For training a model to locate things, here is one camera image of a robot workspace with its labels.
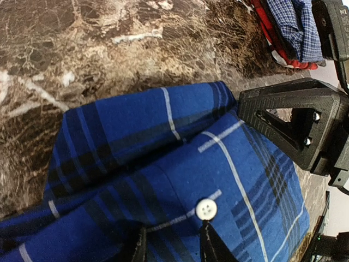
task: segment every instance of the brown marble surface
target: brown marble surface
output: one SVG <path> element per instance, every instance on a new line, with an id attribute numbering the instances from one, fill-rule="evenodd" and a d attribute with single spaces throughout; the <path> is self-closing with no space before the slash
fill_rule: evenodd
<path id="1" fill-rule="evenodd" d="M 69 108 L 215 80 L 238 97 L 305 76 L 273 62 L 243 2 L 0 0 L 0 217 L 40 201 Z M 298 175 L 311 232 L 325 182 L 299 169 Z"/>

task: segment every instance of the button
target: button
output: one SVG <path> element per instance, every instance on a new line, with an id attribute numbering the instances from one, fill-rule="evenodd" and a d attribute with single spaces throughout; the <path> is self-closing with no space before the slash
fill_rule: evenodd
<path id="1" fill-rule="evenodd" d="M 202 199 L 197 204 L 195 213 L 201 220 L 211 220 L 217 214 L 217 204 L 212 199 Z"/>

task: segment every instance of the screw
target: screw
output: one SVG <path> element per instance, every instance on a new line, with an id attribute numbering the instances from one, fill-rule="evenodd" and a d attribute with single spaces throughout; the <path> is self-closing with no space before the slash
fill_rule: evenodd
<path id="1" fill-rule="evenodd" d="M 310 138 L 309 138 L 309 137 L 306 137 L 306 138 L 304 139 L 304 145 L 310 146 L 310 144 L 311 144 Z"/>
<path id="2" fill-rule="evenodd" d="M 312 119 L 317 122 L 320 120 L 320 114 L 316 111 L 314 111 L 313 115 L 312 115 Z"/>

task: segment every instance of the folded clothes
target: folded clothes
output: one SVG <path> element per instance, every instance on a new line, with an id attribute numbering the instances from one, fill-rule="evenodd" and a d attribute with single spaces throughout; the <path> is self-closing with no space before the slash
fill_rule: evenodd
<path id="1" fill-rule="evenodd" d="M 293 46 L 300 62 L 322 61 L 321 43 L 311 0 L 267 0 L 282 36 Z"/>
<path id="2" fill-rule="evenodd" d="M 147 227 L 148 261 L 200 261 L 195 207 L 240 261 L 288 261 L 309 227 L 292 161 L 236 115 L 222 82 L 104 99 L 64 114 L 43 203 L 0 222 L 1 261 L 118 261 Z"/>
<path id="3" fill-rule="evenodd" d="M 275 31 L 270 17 L 267 15 L 267 10 L 262 6 L 260 0 L 251 0 L 251 4 L 255 7 L 256 12 L 260 18 L 260 24 L 264 33 L 264 36 L 267 39 L 269 48 L 271 50 L 272 56 L 275 61 L 283 66 L 288 68 L 296 69 L 311 69 L 315 70 L 318 68 L 316 63 L 300 63 L 296 59 L 289 59 L 286 50 L 284 49 L 281 39 Z"/>

